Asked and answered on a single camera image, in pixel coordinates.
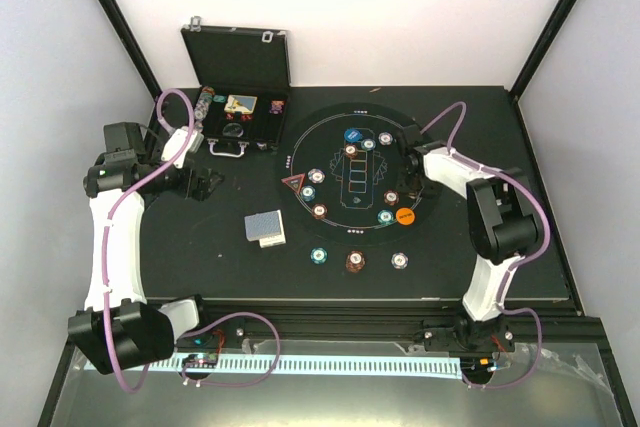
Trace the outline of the orange dealer button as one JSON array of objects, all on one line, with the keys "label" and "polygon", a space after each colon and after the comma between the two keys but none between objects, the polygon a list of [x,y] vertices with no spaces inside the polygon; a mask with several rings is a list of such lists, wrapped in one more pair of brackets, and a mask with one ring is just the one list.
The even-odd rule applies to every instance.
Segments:
[{"label": "orange dealer button", "polygon": [[408,207],[399,208],[395,213],[396,222],[403,226],[412,225],[416,220],[416,214],[413,209]]}]

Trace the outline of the green chip top seat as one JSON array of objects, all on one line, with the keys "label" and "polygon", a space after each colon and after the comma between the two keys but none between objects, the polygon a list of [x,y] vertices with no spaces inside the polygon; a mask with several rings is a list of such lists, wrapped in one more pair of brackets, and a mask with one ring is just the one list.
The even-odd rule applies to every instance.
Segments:
[{"label": "green chip top seat", "polygon": [[372,151],[376,147],[376,142],[373,139],[364,139],[361,146],[365,151]]}]

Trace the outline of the green chip seat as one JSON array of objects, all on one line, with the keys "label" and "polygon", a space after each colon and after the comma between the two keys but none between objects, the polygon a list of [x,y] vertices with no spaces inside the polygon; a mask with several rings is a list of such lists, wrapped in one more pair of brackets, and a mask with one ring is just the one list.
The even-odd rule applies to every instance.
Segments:
[{"label": "green chip seat", "polygon": [[306,186],[301,190],[300,194],[304,200],[309,201],[315,198],[315,189],[312,186]]},{"label": "green chip seat", "polygon": [[389,224],[394,220],[394,215],[388,210],[381,210],[377,215],[378,222],[380,224]]},{"label": "green chip seat", "polygon": [[361,146],[365,151],[372,151],[376,147],[376,142],[373,139],[364,139]]}]

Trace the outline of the green chip bottom seat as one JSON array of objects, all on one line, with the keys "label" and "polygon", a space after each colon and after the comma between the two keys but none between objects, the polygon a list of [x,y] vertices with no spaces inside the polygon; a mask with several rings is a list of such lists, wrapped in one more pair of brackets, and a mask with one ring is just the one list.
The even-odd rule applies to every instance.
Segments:
[{"label": "green chip bottom seat", "polygon": [[380,224],[389,224],[394,220],[394,215],[388,210],[381,210],[377,215],[378,222]]}]

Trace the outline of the blue round button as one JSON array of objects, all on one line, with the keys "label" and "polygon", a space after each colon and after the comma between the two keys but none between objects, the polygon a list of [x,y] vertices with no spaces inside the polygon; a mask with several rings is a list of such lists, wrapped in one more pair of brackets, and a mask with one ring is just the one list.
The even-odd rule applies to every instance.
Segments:
[{"label": "blue round button", "polygon": [[344,132],[344,140],[348,144],[360,142],[362,138],[363,134],[359,129],[349,128]]}]

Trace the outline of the blue white poker chip stack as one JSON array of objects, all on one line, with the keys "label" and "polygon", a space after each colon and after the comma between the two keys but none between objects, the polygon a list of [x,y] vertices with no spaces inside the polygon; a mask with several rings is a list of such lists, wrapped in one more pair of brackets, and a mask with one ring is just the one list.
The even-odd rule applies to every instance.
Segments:
[{"label": "blue white poker chip stack", "polygon": [[391,257],[391,263],[395,269],[405,269],[408,266],[408,257],[401,252],[395,253]]}]

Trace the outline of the orange poker chip stack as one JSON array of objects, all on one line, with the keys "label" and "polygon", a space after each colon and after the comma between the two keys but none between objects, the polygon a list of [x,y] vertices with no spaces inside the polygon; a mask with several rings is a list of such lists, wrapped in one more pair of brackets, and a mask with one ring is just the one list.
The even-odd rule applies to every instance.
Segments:
[{"label": "orange poker chip stack", "polygon": [[365,266],[366,259],[362,252],[351,251],[347,254],[345,267],[350,273],[359,273]]}]

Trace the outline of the green poker chip stack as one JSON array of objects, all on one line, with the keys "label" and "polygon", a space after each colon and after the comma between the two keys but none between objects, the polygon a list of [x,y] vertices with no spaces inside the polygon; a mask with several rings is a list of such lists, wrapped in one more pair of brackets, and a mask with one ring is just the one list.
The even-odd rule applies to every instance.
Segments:
[{"label": "green poker chip stack", "polygon": [[316,265],[324,264],[328,259],[328,253],[324,248],[316,247],[310,252],[310,259]]}]

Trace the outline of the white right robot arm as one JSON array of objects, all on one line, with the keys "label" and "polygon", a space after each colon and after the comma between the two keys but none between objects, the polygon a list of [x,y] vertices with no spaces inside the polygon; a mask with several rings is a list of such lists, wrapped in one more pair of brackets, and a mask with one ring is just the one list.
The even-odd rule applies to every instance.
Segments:
[{"label": "white right robot arm", "polygon": [[487,351],[503,329],[506,293],[521,262],[549,239],[544,212],[529,191],[522,171],[485,166],[442,142],[428,143],[416,125],[397,136],[411,189],[437,184],[466,201],[468,231],[476,260],[461,308],[450,326],[427,326],[433,339],[453,341],[465,352]]}]

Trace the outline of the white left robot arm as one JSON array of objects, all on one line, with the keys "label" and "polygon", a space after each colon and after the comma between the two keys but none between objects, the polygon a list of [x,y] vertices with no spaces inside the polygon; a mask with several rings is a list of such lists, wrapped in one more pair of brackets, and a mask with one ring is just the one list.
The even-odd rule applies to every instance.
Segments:
[{"label": "white left robot arm", "polygon": [[181,336],[193,346],[213,338],[215,323],[202,313],[200,295],[160,308],[148,304],[140,232],[146,198],[172,192],[204,201],[223,177],[196,163],[203,136],[187,127],[170,135],[156,160],[147,157],[135,123],[107,125],[104,138],[106,150],[83,180],[94,225],[92,273],[83,311],[68,320],[68,336],[108,375],[169,358]]}]

